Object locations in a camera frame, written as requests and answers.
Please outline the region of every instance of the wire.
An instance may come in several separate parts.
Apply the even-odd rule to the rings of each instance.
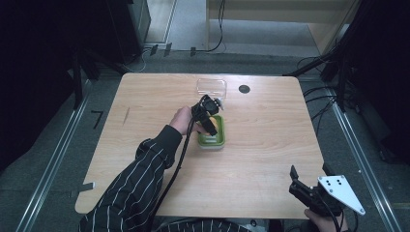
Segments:
[[[328,210],[329,214],[331,214],[332,220],[335,224],[336,232],[340,232],[340,226],[338,225],[337,219],[335,215],[333,214],[331,208],[328,206],[328,204],[323,200],[322,196],[319,194],[319,192],[316,192],[316,195],[319,196],[320,201],[323,203],[325,206],[326,210]]]
[[[296,64],[296,69],[298,70],[298,69],[299,69],[299,66],[300,66],[301,63],[302,63],[302,61],[307,60],[307,59],[313,59],[312,62],[315,61],[316,59],[318,59],[318,60],[320,60],[320,61],[322,62],[322,64],[332,64],[332,63],[336,63],[336,62],[337,62],[337,61],[325,61],[325,60],[322,59],[322,56],[309,56],[309,57],[305,57],[305,58],[301,59],[300,61],[298,61],[298,63]],[[323,72],[323,71],[319,70],[319,69],[317,68],[317,66],[314,67],[314,68],[315,68],[316,70],[318,70],[320,73]]]
[[[359,219],[358,219],[358,213],[356,213],[355,211],[353,211],[354,215],[355,215],[355,228],[353,229],[353,232],[358,231],[358,227],[359,227]]]
[[[313,93],[314,91],[321,90],[321,89],[336,89],[336,87],[333,87],[333,86],[323,86],[323,87],[311,88],[311,89],[308,89],[308,90],[304,91],[304,97],[306,97],[307,95]]]
[[[343,228],[343,222],[344,222],[344,211],[340,208],[341,210],[341,222],[340,222],[340,230]]]
[[[144,55],[145,55],[145,53],[147,53],[147,52],[150,51],[150,50],[151,50],[151,49],[147,49],[147,50],[145,50],[144,52],[142,52],[142,54],[141,54],[141,60],[142,60],[142,62],[143,62],[143,64],[144,64],[144,66],[142,67],[142,69],[140,69],[140,70],[138,70],[138,71],[134,71],[134,70],[128,68],[126,65],[123,65],[123,67],[124,67],[126,70],[128,70],[128,71],[130,71],[130,72],[132,72],[132,73],[141,73],[141,72],[144,71],[145,68],[147,67],[147,62],[146,62],[145,59],[144,59]]]
[[[313,102],[313,101],[320,100],[320,99],[325,99],[325,98],[335,98],[335,97],[336,97],[336,95],[326,95],[326,96],[320,96],[320,97],[316,97],[316,98],[313,98],[313,99],[307,100],[307,101],[306,101],[306,103]]]
[[[289,228],[286,229],[286,232],[290,232],[290,231],[295,230],[295,229],[300,230],[301,226],[300,225],[292,225],[292,226],[290,226]]]
[[[333,98],[328,101],[328,103],[325,105],[324,108],[322,108],[318,113],[316,113],[316,114],[315,114],[313,117],[311,117],[311,119],[310,119],[310,120],[313,122],[313,120],[314,120],[315,118],[317,118],[318,116],[320,116],[320,117],[319,117],[319,121],[317,122],[317,126],[316,126],[316,137],[319,135],[319,127],[320,127],[320,123],[321,123],[321,121],[322,121],[322,117],[323,117],[323,115],[325,114],[325,112],[330,109],[331,105],[335,102],[335,96],[322,96],[322,97],[318,97],[318,98],[315,98],[315,99],[312,99],[312,100],[307,101],[307,102],[311,102],[311,101],[314,101],[314,100],[318,100],[318,99],[322,99],[322,98],[328,98],[328,97],[333,97]]]
[[[220,41],[218,42],[218,44],[212,48],[212,49],[202,49],[202,50],[196,50],[195,52],[205,52],[205,53],[209,53],[209,54],[221,54],[226,50],[226,44],[222,42],[223,40],[223,30],[222,30],[222,23],[223,23],[223,15],[225,12],[225,1],[226,0],[221,0],[220,1],[220,9],[219,9],[219,15],[218,15],[218,22],[219,22],[219,26],[220,26]],[[220,47],[220,44],[224,45],[224,50],[223,52],[218,52],[218,53],[212,53],[212,51],[215,51],[218,47]],[[174,49],[170,49],[170,51],[179,51],[179,52],[190,52],[190,50],[174,50]]]
[[[206,98],[206,95],[202,96],[202,98],[201,98],[200,101],[199,101],[199,105],[202,104],[202,102],[205,100],[205,98]],[[168,191],[169,191],[169,190],[171,189],[171,187],[172,187],[172,184],[174,183],[175,179],[177,178],[179,170],[181,169],[181,166],[182,166],[182,162],[183,162],[183,160],[184,160],[185,153],[187,152],[188,144],[190,143],[190,134],[192,133],[193,124],[194,124],[194,123],[195,123],[195,121],[194,121],[194,118],[192,117],[192,118],[190,119],[190,123],[188,124],[187,137],[185,138],[184,147],[183,147],[183,149],[182,149],[182,153],[181,153],[180,159],[179,159],[179,161],[178,161],[178,165],[177,165],[177,167],[176,167],[176,169],[175,169],[174,174],[173,174],[172,177],[171,177],[171,180],[169,181],[169,183],[168,183],[168,185],[166,186],[165,190],[163,191],[163,193],[162,193],[160,199],[158,200],[157,205],[155,206],[154,211],[153,211],[153,213],[151,214],[151,217],[149,218],[148,224],[149,224],[150,228],[149,228],[148,231],[151,231],[152,225],[153,225],[153,222],[154,222],[154,217],[155,217],[155,215],[157,214],[157,211],[158,211],[158,209],[160,208],[160,205],[161,205],[163,199],[166,197],[166,195],[168,194]]]

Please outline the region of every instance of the striped sleeve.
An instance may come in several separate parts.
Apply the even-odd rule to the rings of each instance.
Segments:
[[[146,231],[163,171],[172,166],[181,140],[177,130],[165,126],[156,138],[143,141],[135,161],[115,178],[78,231]]]

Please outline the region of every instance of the green container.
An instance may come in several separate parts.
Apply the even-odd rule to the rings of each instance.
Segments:
[[[218,149],[222,149],[223,145],[225,144],[223,118],[220,115],[213,115],[212,117],[214,117],[217,120],[218,133],[215,134],[214,136],[200,133],[198,136],[198,143],[199,143],[199,147],[202,149],[218,150]]]

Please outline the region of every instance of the clear plastic container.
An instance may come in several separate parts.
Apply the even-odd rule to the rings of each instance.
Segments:
[[[226,99],[226,81],[222,79],[200,78],[196,82],[196,91],[199,97],[208,95],[212,99]]]

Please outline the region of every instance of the hand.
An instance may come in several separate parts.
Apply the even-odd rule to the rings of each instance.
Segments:
[[[331,217],[321,217],[311,210],[305,210],[305,215],[314,223],[316,224],[317,228],[319,228],[320,232],[334,232],[336,231],[335,223]],[[336,217],[338,225],[341,223],[341,217]],[[346,217],[343,219],[343,224],[341,226],[340,231],[348,230],[349,226],[347,225]]]
[[[190,107],[184,106],[178,109],[178,111],[174,115],[174,118],[169,123],[169,126],[177,130],[180,134],[186,135],[187,130],[188,130],[188,125],[190,124],[191,118],[192,118],[192,115],[190,113]],[[198,131],[198,132],[206,132],[205,129],[203,129],[201,126],[199,126],[196,123],[193,124],[192,130]]]

